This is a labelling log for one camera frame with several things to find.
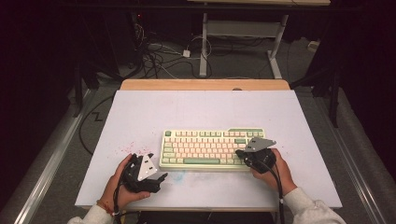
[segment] black sensor device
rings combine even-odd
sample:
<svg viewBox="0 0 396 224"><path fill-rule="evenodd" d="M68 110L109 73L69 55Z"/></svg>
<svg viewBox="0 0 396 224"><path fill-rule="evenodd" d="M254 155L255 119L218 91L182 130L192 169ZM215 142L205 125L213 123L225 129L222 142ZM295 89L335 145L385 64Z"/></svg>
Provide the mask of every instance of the black sensor device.
<svg viewBox="0 0 396 224"><path fill-rule="evenodd" d="M157 169L149 159L152 157L152 153L147 156L137 157L134 154L131 160L125 167L125 172L122 177L122 184L131 192L148 191L152 193L158 192L160 184L168 176L168 173L160 176L158 179L147 179L148 176L155 174Z"/></svg>
<svg viewBox="0 0 396 224"><path fill-rule="evenodd" d="M254 137L247 144L245 150L238 149L235 154L243 160L245 165L264 174L272 169L276 163L276 156L271 148L276 142L264 138Z"/></svg>

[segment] mechanical keyboard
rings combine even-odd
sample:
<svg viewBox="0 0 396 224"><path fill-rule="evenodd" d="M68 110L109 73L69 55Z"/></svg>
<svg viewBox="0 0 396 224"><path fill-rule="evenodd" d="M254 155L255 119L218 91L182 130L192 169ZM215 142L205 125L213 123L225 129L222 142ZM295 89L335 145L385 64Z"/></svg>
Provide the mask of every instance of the mechanical keyboard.
<svg viewBox="0 0 396 224"><path fill-rule="evenodd" d="M253 137L264 138L261 128L229 130L165 130L160 155L164 170L246 171L235 154Z"/></svg>

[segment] table leg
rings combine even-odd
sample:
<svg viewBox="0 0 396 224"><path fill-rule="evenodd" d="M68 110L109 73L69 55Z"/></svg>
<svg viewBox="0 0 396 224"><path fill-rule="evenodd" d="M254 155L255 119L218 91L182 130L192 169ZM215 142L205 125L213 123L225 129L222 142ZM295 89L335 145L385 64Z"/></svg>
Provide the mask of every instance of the table leg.
<svg viewBox="0 0 396 224"><path fill-rule="evenodd" d="M202 23L202 51L201 51L201 62L199 66L199 77L206 77L206 63L207 63L207 49L206 49L206 38L207 38L207 13L204 13Z"/></svg>
<svg viewBox="0 0 396 224"><path fill-rule="evenodd" d="M280 70L279 67L277 66L276 62L276 53L280 45L280 41L282 40L282 35L283 32L285 31L286 28L286 23L288 21L289 15L284 15L282 17L282 22L279 24L279 27L276 32L276 38L275 38L275 44L274 48L272 50L268 50L268 60L270 61L270 65L274 74L274 78L282 78L280 75Z"/></svg>

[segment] sleeve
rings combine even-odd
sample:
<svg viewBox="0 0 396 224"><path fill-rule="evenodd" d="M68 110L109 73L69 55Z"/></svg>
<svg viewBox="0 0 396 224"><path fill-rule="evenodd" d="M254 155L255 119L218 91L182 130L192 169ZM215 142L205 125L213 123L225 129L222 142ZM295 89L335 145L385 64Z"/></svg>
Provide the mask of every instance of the sleeve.
<svg viewBox="0 0 396 224"><path fill-rule="evenodd" d="M311 200L305 192L300 189L294 189L284 197L286 205L294 215L293 224L300 223L342 223L345 221L338 216L323 201Z"/></svg>
<svg viewBox="0 0 396 224"><path fill-rule="evenodd" d="M80 217L73 217L67 224L111 224L112 222L113 217L108 214L105 209L98 205L94 205L83 219Z"/></svg>

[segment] tabletop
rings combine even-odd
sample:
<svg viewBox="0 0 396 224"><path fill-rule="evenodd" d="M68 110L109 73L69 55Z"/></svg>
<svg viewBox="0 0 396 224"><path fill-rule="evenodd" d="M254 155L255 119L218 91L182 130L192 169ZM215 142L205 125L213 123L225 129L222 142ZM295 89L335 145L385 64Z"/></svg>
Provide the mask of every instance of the tabletop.
<svg viewBox="0 0 396 224"><path fill-rule="evenodd" d="M190 85L185 85L181 88L183 90L170 90L172 88L169 86L179 86L183 82ZM282 80L271 82L276 85L284 83ZM89 207L96 202L108 180L105 176L111 176L127 154L153 153L152 160L158 164L163 130L261 127L267 138L276 140L274 147L288 162L299 187L311 198L321 199L332 208L342 207L295 92L285 85L283 90L276 90L276 85L269 85L271 82L223 79L124 81L110 108L76 206ZM201 90L205 83L212 90ZM252 91L247 86L272 89ZM213 90L215 87L225 90ZM160 169L156 175L164 172ZM250 172L166 172L168 177L161 183L158 193L129 204L126 209L277 210L276 192L255 179Z"/></svg>

